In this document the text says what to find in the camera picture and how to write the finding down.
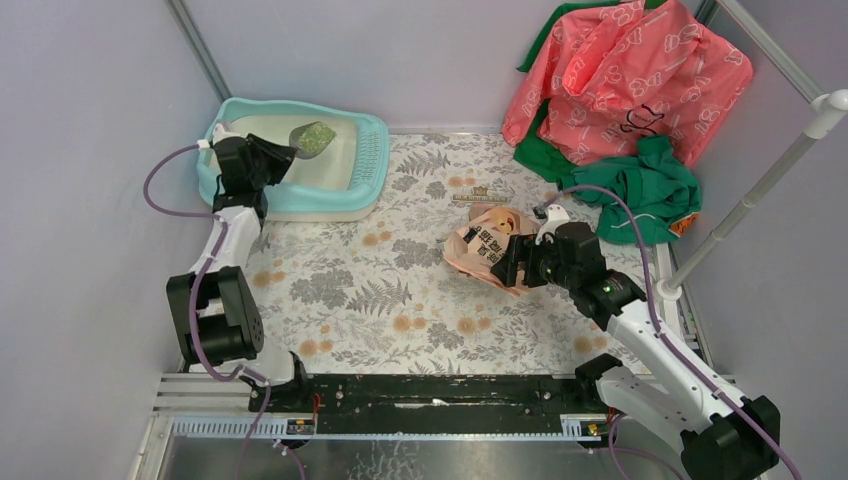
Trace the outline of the pink cat litter bag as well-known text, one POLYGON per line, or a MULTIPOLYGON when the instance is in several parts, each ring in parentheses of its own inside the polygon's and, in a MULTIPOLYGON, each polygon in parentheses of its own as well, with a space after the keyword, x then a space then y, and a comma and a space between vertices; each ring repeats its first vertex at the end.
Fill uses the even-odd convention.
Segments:
POLYGON ((519 297, 529 289, 519 283, 505 287, 491 268, 504 256, 513 235, 536 234, 539 229, 536 220, 512 208, 473 204, 468 223, 445 239, 443 257, 460 273, 519 297))

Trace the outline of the silver metal scoop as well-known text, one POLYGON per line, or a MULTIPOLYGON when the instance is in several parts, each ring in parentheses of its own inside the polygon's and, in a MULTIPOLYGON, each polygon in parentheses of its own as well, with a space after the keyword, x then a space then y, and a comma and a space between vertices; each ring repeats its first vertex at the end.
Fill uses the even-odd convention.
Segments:
POLYGON ((295 149, 298 159, 312 159, 320 155, 336 138, 336 131, 322 121, 294 128, 289 135, 289 146, 295 149))

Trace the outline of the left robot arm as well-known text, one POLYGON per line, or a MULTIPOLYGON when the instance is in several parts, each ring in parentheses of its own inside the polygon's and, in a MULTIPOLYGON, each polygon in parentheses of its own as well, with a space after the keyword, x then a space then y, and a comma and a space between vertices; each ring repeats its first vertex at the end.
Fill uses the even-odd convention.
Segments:
POLYGON ((187 273, 166 284, 181 354, 214 378, 272 389, 282 408, 299 410, 310 397, 304 366, 290 351, 265 349, 264 324, 244 273, 268 213, 264 190, 282 181, 297 151, 228 131, 196 147, 214 152, 220 172, 205 215, 213 227, 204 250, 187 273))

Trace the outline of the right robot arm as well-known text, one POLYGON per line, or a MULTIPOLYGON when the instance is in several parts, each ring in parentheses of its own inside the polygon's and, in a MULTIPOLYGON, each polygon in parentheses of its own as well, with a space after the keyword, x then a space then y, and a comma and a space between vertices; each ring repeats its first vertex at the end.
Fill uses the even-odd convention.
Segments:
POLYGON ((656 314, 627 275, 607 267, 584 222, 548 222, 537 234, 513 235, 493 275, 505 286, 556 285, 585 317, 625 345, 650 370, 646 384, 606 355, 581 365, 575 402, 612 407, 661 438, 692 479, 755 479, 779 461, 780 412, 752 399, 710 368, 656 314))

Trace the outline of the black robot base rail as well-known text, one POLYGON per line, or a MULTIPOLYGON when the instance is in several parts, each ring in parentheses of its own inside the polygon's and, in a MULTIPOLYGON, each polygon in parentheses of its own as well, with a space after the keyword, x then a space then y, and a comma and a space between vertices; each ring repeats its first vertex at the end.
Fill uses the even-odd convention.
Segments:
POLYGON ((303 414, 320 434, 560 434, 561 421, 611 412, 587 382, 551 375, 315 374, 264 391, 248 408, 303 414))

